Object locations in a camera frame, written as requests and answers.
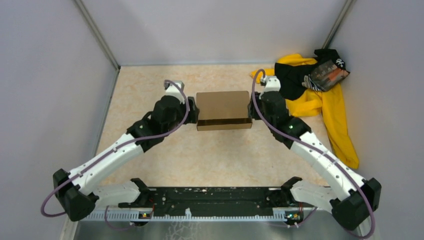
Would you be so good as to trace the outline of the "brown cardboard box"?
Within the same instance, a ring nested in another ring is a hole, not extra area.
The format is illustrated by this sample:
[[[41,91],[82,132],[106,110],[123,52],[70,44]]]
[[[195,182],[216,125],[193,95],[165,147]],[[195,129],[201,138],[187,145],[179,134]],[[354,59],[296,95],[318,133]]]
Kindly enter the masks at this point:
[[[250,129],[250,94],[247,90],[198,92],[198,131],[226,131]]]

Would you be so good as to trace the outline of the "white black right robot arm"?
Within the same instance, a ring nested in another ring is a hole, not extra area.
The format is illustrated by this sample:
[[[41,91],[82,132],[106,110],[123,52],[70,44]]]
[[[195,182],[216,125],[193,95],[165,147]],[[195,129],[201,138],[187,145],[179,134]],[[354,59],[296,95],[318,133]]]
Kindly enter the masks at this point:
[[[251,91],[249,115],[262,120],[276,141],[303,158],[327,182],[322,186],[292,177],[281,187],[283,203],[287,206],[306,203],[322,209],[347,231],[370,220],[373,233],[374,212],[382,189],[380,182],[353,171],[323,145],[309,125],[289,114],[277,77],[264,74],[259,82],[264,89]]]

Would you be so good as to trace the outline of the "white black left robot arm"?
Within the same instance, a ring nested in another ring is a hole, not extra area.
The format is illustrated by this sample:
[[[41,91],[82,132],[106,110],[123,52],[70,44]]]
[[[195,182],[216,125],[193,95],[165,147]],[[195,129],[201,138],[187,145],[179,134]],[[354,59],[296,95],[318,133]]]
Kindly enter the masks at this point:
[[[127,162],[162,143],[182,125],[197,123],[199,110],[184,88],[182,81],[165,80],[164,95],[153,110],[128,127],[112,145],[70,171],[59,169],[53,174],[52,194],[71,221],[80,221],[103,207],[153,207],[153,193],[139,178],[100,184]]]

